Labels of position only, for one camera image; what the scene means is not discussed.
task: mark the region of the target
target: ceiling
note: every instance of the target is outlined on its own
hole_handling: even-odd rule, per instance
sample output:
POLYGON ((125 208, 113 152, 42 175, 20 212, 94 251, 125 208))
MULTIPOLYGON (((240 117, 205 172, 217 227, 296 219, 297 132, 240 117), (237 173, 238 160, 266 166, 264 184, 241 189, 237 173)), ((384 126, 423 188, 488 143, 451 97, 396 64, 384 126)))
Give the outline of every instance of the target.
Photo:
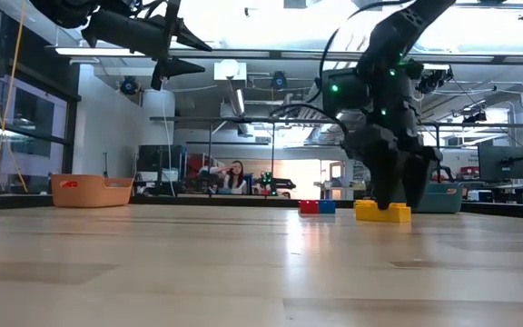
MULTIPOLYGON (((307 50, 321 49, 331 31, 340 25, 340 21, 345 19, 348 12, 356 9, 356 5, 350 0, 322 0, 317 5, 303 10, 278 10, 281 8, 274 6, 280 2, 282 1, 183 0, 181 15, 184 10, 187 25, 203 40, 214 40, 213 47, 307 50), (252 16, 245 17, 242 12, 245 6, 257 10, 252 11, 252 16), (211 15, 212 11, 219 12, 220 15, 211 15)), ((18 19, 21 0, 0 0, 0 8, 18 19)), ((26 8, 26 26, 51 44, 74 46, 79 43, 79 31, 58 29, 32 6, 28 5, 26 8)), ((462 15, 460 11, 449 10, 421 37, 413 51, 439 51, 454 55, 523 54, 523 44, 520 43, 523 41, 523 21, 517 19, 516 12, 505 15, 500 12, 503 11, 495 14, 492 11, 467 11, 462 15)), ((374 24, 389 13, 368 12, 363 14, 361 20, 348 22, 332 49, 364 50, 368 43, 357 43, 357 40, 364 40, 374 24)), ((177 113, 182 116, 218 116, 220 103, 227 101, 230 94, 229 84, 213 81, 213 65, 221 60, 187 61, 205 67, 206 72, 175 77, 164 86, 176 94, 177 113)), ((287 93, 303 96, 309 92, 318 70, 318 62, 315 60, 246 60, 245 63, 250 79, 252 76, 255 78, 255 87, 250 84, 244 91, 246 103, 282 99, 287 93), (289 88, 295 90, 268 92, 270 87, 267 77, 276 71, 283 71, 289 79, 289 88)), ((153 66, 154 62, 147 58, 100 58, 100 63, 94 66, 94 70, 99 78, 114 88, 127 75, 136 76, 144 87, 150 87, 153 66)), ((496 86, 498 92, 473 94, 471 98, 474 101, 488 99, 490 105, 497 106, 507 100, 518 98, 517 94, 502 93, 502 90, 523 90, 523 65, 454 64, 452 69, 459 85, 446 84, 441 92, 460 93, 461 88, 484 90, 496 86)), ((447 118, 453 110, 470 103, 471 100, 466 95, 431 94, 421 101, 421 112, 423 119, 434 121, 447 118)), ((254 107, 257 106, 246 105, 246 113, 255 110, 254 107)), ((177 127, 208 128, 208 124, 177 124, 177 127)))

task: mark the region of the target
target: computer monitor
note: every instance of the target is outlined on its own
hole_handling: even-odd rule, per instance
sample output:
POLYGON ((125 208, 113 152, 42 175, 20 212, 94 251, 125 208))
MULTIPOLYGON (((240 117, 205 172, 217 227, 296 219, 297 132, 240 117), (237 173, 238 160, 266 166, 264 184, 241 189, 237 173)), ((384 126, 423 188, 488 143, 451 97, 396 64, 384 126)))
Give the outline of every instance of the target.
POLYGON ((523 148, 519 146, 478 146, 479 177, 484 181, 523 179, 523 148))

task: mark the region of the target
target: woman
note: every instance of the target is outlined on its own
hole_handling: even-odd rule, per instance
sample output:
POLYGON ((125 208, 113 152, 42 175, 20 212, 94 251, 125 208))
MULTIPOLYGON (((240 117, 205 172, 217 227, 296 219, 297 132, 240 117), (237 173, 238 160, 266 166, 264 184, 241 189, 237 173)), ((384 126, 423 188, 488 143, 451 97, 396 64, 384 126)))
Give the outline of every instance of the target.
POLYGON ((247 184, 243 179, 243 163, 241 161, 232 162, 232 167, 225 176, 223 188, 231 189, 233 194, 243 194, 243 188, 247 184))

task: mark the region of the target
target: woman's hair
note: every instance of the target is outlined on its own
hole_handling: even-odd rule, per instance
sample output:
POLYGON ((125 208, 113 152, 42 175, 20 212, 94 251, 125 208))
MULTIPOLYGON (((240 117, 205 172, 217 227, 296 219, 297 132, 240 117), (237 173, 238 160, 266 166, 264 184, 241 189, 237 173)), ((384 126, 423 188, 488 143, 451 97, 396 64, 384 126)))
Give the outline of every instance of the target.
MULTIPOLYGON (((237 175, 237 186, 241 186, 243 183, 243 163, 239 160, 236 160, 232 162, 232 164, 239 164, 242 167, 242 170, 237 175)), ((235 177, 235 174, 233 173, 233 169, 230 169, 229 171, 229 188, 233 188, 233 178, 235 177)))

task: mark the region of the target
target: blue lego brick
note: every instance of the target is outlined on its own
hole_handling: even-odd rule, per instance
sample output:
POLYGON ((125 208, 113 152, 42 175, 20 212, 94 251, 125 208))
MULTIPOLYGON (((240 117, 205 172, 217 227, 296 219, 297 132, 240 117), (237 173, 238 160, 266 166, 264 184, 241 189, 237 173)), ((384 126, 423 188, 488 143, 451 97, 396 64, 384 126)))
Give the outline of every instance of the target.
POLYGON ((320 209, 320 214, 336 213, 336 203, 334 201, 320 201, 318 205, 320 209))

